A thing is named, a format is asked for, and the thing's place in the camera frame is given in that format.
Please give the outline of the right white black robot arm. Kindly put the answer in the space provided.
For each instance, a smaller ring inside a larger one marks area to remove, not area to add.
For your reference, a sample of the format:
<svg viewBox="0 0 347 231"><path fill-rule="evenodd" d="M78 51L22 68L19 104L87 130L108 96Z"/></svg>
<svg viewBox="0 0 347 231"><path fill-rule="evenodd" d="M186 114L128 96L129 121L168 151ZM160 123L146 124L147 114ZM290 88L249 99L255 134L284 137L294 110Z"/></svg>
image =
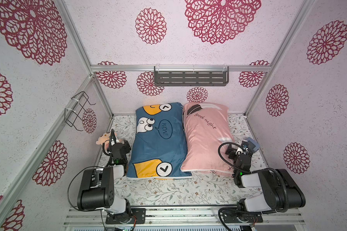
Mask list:
<svg viewBox="0 0 347 231"><path fill-rule="evenodd" d="M292 208L302 208L306 198L286 169L264 168L251 171L252 156L259 144L249 138L241 144L224 142L218 147L220 158L232 167L233 180L239 188L260 188L259 195L241 199L236 207L221 208L218 218L226 230L225 217L240 223L251 223L251 229L261 222L262 215L285 213Z"/></svg>

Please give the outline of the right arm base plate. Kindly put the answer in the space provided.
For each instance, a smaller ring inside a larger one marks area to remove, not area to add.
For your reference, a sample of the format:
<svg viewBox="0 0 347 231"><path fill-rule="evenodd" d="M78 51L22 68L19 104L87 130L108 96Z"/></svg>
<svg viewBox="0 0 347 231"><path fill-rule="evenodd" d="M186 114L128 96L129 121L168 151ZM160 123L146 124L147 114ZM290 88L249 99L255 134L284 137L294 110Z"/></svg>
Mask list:
<svg viewBox="0 0 347 231"><path fill-rule="evenodd" d="M225 223L262 223L261 215L238 212L236 208L222 208L220 215Z"/></svg>

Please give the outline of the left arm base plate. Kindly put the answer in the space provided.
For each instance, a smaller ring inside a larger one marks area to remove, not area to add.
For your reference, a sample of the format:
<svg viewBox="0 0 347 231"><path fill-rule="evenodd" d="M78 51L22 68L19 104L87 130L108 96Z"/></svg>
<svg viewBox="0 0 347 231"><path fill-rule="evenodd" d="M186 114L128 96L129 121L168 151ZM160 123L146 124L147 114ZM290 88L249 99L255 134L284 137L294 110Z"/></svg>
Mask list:
<svg viewBox="0 0 347 231"><path fill-rule="evenodd" d="M108 225L122 225L122 224L144 224L146 220L145 208L132 208L131 212L123 214L112 215L107 214L106 224Z"/></svg>

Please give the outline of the blue cartoon pillow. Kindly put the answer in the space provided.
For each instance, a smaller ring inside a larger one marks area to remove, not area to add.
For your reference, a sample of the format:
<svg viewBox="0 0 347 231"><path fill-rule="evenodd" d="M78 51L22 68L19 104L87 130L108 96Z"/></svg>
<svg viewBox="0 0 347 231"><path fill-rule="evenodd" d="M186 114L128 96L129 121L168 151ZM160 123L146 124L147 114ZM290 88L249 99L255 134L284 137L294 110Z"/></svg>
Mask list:
<svg viewBox="0 0 347 231"><path fill-rule="evenodd" d="M183 124L183 105L148 105L136 110L136 135L127 178L189 179L181 166L188 146Z"/></svg>

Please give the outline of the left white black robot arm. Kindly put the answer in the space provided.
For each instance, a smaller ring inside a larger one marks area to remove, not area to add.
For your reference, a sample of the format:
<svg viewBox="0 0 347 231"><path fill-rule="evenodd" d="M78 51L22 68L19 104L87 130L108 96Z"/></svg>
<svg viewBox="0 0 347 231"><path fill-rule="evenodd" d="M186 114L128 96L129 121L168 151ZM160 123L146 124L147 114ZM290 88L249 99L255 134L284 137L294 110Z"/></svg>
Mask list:
<svg viewBox="0 0 347 231"><path fill-rule="evenodd" d="M69 198L71 184L67 188L68 203L81 212L104 211L107 218L116 223L135 222L129 201L117 196L114 187L114 181L127 173L127 154L131 146L127 140L118 139L114 129L101 135L96 144L101 145L109 160L104 167L89 166L76 174L82 175L77 205L73 205Z"/></svg>

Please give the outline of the pink good night pillow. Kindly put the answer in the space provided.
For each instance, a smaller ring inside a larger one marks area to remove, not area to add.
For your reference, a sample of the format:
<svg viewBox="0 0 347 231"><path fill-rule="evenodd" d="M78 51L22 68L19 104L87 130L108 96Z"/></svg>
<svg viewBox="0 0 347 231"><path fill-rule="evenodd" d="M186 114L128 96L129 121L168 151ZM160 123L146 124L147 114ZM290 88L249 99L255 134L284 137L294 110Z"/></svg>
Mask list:
<svg viewBox="0 0 347 231"><path fill-rule="evenodd" d="M234 142L228 125L228 107L215 103L187 103L183 110L188 153L181 165L183 172L215 173L231 176L233 167L225 154L225 142Z"/></svg>

